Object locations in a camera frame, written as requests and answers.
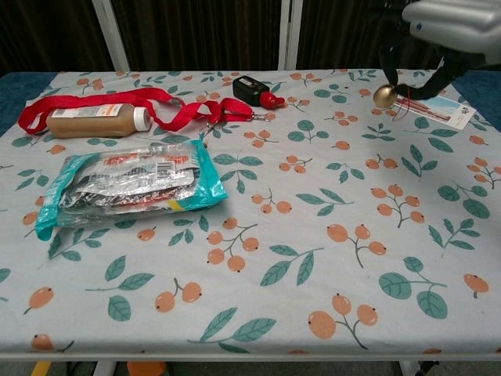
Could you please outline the brown drink bottle white cap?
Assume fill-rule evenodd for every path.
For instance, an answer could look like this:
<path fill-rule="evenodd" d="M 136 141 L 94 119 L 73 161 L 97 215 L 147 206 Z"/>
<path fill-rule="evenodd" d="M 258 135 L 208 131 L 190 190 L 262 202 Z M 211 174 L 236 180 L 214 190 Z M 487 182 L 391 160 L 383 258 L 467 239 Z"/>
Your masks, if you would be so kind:
<path fill-rule="evenodd" d="M 115 103 L 93 107 L 55 109 L 46 124 L 60 139 L 111 137 L 121 138 L 136 132 L 149 131 L 153 119 L 145 107 Z"/>

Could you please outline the floral printed tablecloth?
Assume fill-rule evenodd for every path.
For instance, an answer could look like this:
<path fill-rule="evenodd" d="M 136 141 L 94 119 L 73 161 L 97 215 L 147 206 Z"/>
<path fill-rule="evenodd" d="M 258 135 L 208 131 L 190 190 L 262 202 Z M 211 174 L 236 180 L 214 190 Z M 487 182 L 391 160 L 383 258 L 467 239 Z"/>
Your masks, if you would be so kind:
<path fill-rule="evenodd" d="M 35 233 L 75 154 L 173 146 L 0 136 L 0 359 L 501 358 L 501 132 L 372 101 L 375 69 L 258 72 L 286 100 L 206 136 L 214 208 Z"/>

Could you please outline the orange object under table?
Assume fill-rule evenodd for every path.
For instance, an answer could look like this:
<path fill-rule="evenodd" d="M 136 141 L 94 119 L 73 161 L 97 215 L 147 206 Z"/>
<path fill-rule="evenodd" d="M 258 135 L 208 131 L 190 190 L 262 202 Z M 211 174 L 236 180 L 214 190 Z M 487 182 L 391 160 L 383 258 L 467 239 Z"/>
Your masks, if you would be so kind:
<path fill-rule="evenodd" d="M 165 362 L 127 362 L 129 376 L 162 376 L 167 370 Z"/>

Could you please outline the small black device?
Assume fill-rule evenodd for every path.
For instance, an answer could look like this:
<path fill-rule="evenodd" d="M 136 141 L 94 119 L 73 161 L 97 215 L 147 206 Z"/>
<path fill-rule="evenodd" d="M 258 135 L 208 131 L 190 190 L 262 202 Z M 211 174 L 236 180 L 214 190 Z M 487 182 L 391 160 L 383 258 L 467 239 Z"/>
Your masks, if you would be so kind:
<path fill-rule="evenodd" d="M 285 104 L 283 97 L 278 97 L 261 81 L 249 76 L 241 76 L 232 81 L 233 95 L 253 107 L 275 110 Z"/>

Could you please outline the teal silver snack package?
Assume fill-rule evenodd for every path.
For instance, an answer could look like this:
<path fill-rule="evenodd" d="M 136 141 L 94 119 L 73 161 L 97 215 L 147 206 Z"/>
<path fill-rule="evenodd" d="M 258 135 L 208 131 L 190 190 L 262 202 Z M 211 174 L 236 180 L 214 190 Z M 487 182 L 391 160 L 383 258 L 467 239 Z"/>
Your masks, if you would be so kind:
<path fill-rule="evenodd" d="M 72 155 L 45 192 L 39 240 L 56 228 L 94 226 L 219 204 L 228 194 L 198 139 Z"/>

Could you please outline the dark pleated curtain panel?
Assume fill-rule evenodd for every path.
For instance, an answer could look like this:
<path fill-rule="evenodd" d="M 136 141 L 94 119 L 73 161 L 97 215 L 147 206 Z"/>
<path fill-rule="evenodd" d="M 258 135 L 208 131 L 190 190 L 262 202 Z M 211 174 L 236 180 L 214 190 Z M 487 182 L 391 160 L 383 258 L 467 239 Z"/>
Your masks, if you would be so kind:
<path fill-rule="evenodd" d="M 379 68 L 390 0 L 303 0 L 296 68 Z"/>
<path fill-rule="evenodd" d="M 0 0 L 0 77 L 112 68 L 92 0 Z"/>
<path fill-rule="evenodd" d="M 111 0 L 134 71 L 270 71 L 281 0 Z"/>

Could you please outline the grey partition post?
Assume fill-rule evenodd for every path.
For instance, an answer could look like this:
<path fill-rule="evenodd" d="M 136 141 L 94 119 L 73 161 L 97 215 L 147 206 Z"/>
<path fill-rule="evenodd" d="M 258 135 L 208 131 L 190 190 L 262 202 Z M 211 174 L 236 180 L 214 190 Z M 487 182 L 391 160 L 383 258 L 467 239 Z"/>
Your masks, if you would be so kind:
<path fill-rule="evenodd" d="M 116 71 L 129 71 L 130 66 L 111 0 L 92 0 L 99 27 Z"/>
<path fill-rule="evenodd" d="M 297 68 L 303 0 L 281 0 L 279 22 L 279 71 Z"/>

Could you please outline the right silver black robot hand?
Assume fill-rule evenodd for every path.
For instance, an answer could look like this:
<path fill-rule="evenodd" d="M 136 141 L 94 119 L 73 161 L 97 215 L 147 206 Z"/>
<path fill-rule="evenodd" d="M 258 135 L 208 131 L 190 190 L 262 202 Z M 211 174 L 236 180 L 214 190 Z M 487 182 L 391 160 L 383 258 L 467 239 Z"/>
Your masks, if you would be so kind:
<path fill-rule="evenodd" d="M 469 69 L 501 64 L 501 0 L 390 0 L 383 18 L 389 35 L 378 50 L 387 84 L 398 81 L 395 51 L 410 38 L 433 45 L 442 65 L 411 100 L 437 96 Z"/>

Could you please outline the white table frame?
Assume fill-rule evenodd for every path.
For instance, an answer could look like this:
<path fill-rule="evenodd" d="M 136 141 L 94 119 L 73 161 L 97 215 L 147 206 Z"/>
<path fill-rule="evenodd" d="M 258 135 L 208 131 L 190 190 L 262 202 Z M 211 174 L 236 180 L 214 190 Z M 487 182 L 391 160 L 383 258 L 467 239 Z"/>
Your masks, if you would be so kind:
<path fill-rule="evenodd" d="M 314 357 L 289 356 L 152 357 L 125 356 L 95 359 L 65 354 L 35 354 L 26 358 L 0 358 L 0 376 L 31 376 L 35 364 L 50 361 L 47 376 L 129 376 L 127 362 L 165 362 L 162 376 L 415 376 L 422 363 L 429 363 L 421 376 L 501 376 L 501 356 L 492 359 L 447 359 L 438 355 L 414 358 L 387 356 Z"/>

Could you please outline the small gold ball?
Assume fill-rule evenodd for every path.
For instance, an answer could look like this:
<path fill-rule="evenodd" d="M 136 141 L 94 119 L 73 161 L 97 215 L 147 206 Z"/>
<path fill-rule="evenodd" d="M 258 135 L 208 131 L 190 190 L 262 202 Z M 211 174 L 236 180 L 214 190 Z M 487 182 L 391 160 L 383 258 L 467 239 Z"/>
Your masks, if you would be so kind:
<path fill-rule="evenodd" d="M 401 96 L 401 94 L 399 94 L 399 90 L 402 90 L 404 92 L 402 101 L 399 104 L 399 109 L 392 118 L 392 121 L 401 120 L 409 113 L 412 96 L 411 91 L 414 89 L 414 86 L 407 84 L 382 85 L 373 94 L 373 102 L 377 108 L 388 110 L 398 102 L 398 98 Z"/>

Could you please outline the postcard with red building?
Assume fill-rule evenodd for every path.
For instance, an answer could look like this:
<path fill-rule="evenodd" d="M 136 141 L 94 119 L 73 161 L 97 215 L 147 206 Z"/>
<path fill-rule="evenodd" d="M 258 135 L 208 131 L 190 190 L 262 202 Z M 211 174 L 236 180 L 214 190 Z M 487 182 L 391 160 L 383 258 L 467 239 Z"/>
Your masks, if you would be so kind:
<path fill-rule="evenodd" d="M 414 114 L 447 125 L 456 130 L 463 130 L 477 111 L 466 104 L 458 103 L 443 96 L 426 100 L 410 100 L 399 96 L 394 108 L 402 107 Z"/>

